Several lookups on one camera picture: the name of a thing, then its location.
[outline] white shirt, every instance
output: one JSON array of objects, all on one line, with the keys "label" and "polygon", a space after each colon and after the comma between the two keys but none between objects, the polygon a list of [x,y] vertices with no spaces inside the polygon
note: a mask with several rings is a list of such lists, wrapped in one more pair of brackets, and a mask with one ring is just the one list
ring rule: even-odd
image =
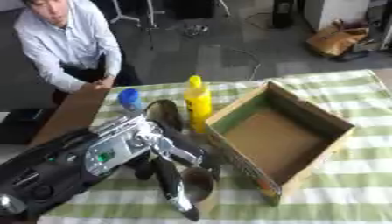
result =
[{"label": "white shirt", "polygon": [[108,23],[89,0],[68,0],[65,29],[49,24],[26,9],[15,24],[24,54],[29,57],[45,81],[60,90],[74,92],[84,81],[64,73],[61,64],[80,69],[97,68],[106,55],[106,75],[118,75],[122,56]]}]

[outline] striped tablecloth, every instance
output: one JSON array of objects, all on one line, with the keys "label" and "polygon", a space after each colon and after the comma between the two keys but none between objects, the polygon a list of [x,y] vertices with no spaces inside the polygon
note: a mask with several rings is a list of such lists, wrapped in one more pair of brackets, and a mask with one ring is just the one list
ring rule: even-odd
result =
[{"label": "striped tablecloth", "polygon": [[[343,150],[314,168],[301,189],[278,207],[266,206],[255,187],[223,165],[219,203],[199,223],[386,223],[392,221],[392,99],[371,71],[318,73],[276,79],[298,96],[358,126]],[[222,108],[258,81],[211,83],[213,104]],[[186,117],[185,84],[138,87],[144,106],[174,100]],[[113,89],[94,125],[118,114]],[[43,216],[38,223],[188,223],[165,201],[155,179],[135,180],[122,168],[90,191]]]}]

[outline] white cabinet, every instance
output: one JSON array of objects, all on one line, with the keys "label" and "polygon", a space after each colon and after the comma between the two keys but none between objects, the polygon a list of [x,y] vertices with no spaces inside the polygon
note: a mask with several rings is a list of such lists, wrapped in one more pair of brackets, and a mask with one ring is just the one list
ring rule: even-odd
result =
[{"label": "white cabinet", "polygon": [[0,11],[10,11],[24,7],[20,0],[0,0]]},{"label": "white cabinet", "polygon": [[365,17],[370,0],[307,0],[304,17],[318,31],[341,19],[352,23]]}]

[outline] open cardboard box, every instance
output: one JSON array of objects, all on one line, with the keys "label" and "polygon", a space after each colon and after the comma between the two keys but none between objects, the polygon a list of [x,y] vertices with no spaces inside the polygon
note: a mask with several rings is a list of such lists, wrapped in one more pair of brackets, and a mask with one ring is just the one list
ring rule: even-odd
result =
[{"label": "open cardboard box", "polygon": [[277,205],[354,126],[269,81],[206,121],[210,143]]}]

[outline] yellow bottle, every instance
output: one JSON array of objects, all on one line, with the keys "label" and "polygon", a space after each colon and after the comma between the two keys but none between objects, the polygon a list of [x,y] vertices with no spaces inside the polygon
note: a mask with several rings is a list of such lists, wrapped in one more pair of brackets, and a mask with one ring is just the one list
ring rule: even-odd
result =
[{"label": "yellow bottle", "polygon": [[189,79],[189,88],[184,92],[189,122],[197,133],[205,132],[205,120],[213,113],[211,92],[201,77],[194,75]]}]

